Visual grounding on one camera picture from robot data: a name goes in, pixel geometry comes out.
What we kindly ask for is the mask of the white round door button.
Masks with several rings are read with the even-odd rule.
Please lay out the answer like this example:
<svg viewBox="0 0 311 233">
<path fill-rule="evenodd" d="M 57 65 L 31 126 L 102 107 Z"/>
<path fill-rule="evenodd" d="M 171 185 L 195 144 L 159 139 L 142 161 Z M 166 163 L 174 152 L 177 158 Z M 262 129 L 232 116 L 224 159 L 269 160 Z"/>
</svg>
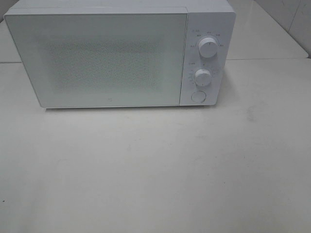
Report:
<svg viewBox="0 0 311 233">
<path fill-rule="evenodd" d="M 196 91 L 191 95 L 191 100 L 196 103 L 203 103 L 206 99 L 206 93 L 203 91 Z"/>
</svg>

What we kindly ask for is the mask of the white round knob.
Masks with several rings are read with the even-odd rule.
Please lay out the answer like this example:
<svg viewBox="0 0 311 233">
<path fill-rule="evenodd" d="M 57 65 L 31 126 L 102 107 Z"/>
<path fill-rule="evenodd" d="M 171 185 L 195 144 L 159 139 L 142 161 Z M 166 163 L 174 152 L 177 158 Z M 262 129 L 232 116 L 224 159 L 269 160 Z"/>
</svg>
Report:
<svg viewBox="0 0 311 233">
<path fill-rule="evenodd" d="M 208 86 L 212 81 L 212 74 L 208 69 L 199 69 L 194 73 L 194 82 L 197 86 Z"/>
<path fill-rule="evenodd" d="M 218 52 L 219 42 L 214 36 L 208 35 L 200 39 L 197 45 L 201 57 L 211 58 Z"/>
</svg>

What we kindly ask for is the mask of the white microwave oven body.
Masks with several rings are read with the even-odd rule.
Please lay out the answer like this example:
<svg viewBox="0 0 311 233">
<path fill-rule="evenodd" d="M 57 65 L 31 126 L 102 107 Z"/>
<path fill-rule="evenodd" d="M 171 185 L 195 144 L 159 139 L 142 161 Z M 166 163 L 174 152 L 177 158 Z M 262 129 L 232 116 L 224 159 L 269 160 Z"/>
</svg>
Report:
<svg viewBox="0 0 311 233">
<path fill-rule="evenodd" d="M 177 106 L 214 105 L 221 86 L 223 70 L 236 19 L 236 13 L 225 0 L 20 0 L 13 8 L 78 8 L 78 7 L 184 7 L 188 12 L 180 102 Z M 212 35 L 218 42 L 218 52 L 211 58 L 199 54 L 198 42 Z M 208 69 L 212 81 L 199 87 L 194 73 Z M 203 103 L 191 100 L 196 91 L 206 93 Z"/>
</svg>

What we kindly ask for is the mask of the white microwave door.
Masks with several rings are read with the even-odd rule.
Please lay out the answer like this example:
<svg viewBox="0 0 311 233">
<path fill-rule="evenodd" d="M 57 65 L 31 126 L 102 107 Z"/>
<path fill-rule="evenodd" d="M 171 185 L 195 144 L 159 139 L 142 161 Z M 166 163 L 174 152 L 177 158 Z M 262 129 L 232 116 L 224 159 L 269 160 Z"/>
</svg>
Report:
<svg viewBox="0 0 311 233">
<path fill-rule="evenodd" d="M 184 7 L 13 8 L 4 19 L 43 108 L 180 102 Z"/>
</svg>

